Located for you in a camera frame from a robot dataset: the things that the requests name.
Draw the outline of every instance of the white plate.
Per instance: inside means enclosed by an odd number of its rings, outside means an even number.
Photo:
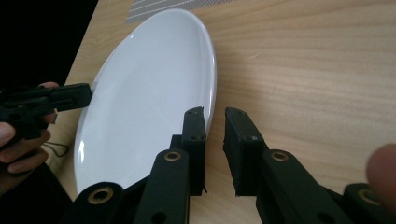
[[[78,193],[102,181],[127,188],[149,175],[193,107],[204,107],[208,134],[216,76],[209,34],[189,11],[169,9],[141,23],[92,84],[75,143]]]

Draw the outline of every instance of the plate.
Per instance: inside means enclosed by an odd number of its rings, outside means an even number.
[[[208,134],[216,82],[213,45],[195,15],[168,9],[142,22],[92,83],[75,142],[78,193],[104,181],[126,189],[148,176],[191,108],[204,108]]]

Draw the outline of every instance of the wooden table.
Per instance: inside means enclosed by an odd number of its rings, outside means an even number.
[[[99,0],[66,84],[92,83],[139,23],[129,0]],[[396,141],[396,2],[239,0],[193,11],[215,46],[218,91],[206,147],[208,193],[191,197],[191,223],[261,223],[254,197],[235,197],[222,151],[224,109],[246,111],[270,148],[295,155],[342,193],[366,182],[365,163]],[[51,141],[72,150],[48,165],[77,197],[73,145],[79,110],[62,112]]]

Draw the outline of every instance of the hand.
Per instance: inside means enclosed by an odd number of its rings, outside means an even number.
[[[54,82],[46,82],[41,84],[46,88],[58,87]],[[47,115],[43,120],[50,123],[55,119],[55,115]],[[14,128],[5,122],[0,122],[0,146],[5,145],[15,135]],[[37,139],[25,140],[22,139],[12,146],[0,151],[0,162],[9,163],[7,172],[17,174],[34,170],[36,167],[45,162],[48,158],[48,153],[40,146],[50,139],[50,132],[47,130],[41,131],[41,137]],[[29,155],[18,161],[23,155]],[[9,190],[18,186],[29,175],[12,176],[4,169],[0,168],[0,196]]]
[[[370,187],[381,204],[396,217],[396,145],[376,150],[367,162]]]

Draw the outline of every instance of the dark background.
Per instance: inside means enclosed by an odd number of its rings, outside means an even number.
[[[46,81],[63,85],[96,4],[97,0],[2,0],[0,89]],[[44,163],[0,198],[0,223],[60,223],[71,203]]]

